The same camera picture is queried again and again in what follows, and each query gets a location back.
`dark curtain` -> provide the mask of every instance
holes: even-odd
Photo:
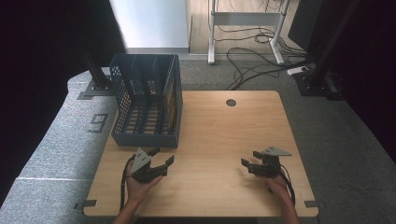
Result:
[[[70,77],[124,52],[109,1],[6,1],[0,4],[0,203],[67,95]]]
[[[360,0],[338,45],[334,68],[350,106],[396,161],[396,6]]]

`table hole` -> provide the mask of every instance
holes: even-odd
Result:
[[[236,101],[233,99],[227,100],[225,102],[228,106],[235,106],[236,105]]]

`gray carpet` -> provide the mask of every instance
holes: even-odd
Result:
[[[239,66],[257,63],[237,62]],[[233,71],[228,61],[214,66],[207,61],[180,61],[183,90],[225,90],[234,81]],[[318,220],[302,218],[302,222],[396,223],[396,166],[360,118],[344,101],[300,96],[286,72],[272,76],[253,78],[240,90],[280,94],[319,205]],[[16,179],[1,208],[0,223],[110,223],[113,219],[86,217],[81,210],[117,110],[114,97],[77,100],[90,79],[86,72],[69,80],[64,106]],[[90,132],[101,128],[92,123],[95,114],[97,119],[107,114],[106,125],[97,133]],[[243,219],[221,223],[235,221],[245,223]],[[279,223],[279,219],[257,222]]]

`wooden table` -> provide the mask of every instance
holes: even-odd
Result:
[[[236,105],[226,105],[229,99]],[[260,163],[252,151],[269,146],[292,154],[280,162],[289,170],[299,217],[318,214],[305,207],[315,198],[276,91],[183,91],[180,129],[178,148],[162,148],[152,159],[158,166],[175,155],[138,217],[279,217],[276,197],[240,161]],[[136,150],[119,147],[109,135],[87,199],[96,206],[84,208],[87,216],[119,212],[121,173]]]

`forearm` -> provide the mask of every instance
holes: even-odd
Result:
[[[279,199],[283,224],[299,224],[297,212],[289,194],[281,195]]]
[[[136,212],[139,204],[140,203],[137,201],[127,202],[120,211],[120,213],[117,215],[117,217],[114,219],[113,224],[132,223],[134,213]]]

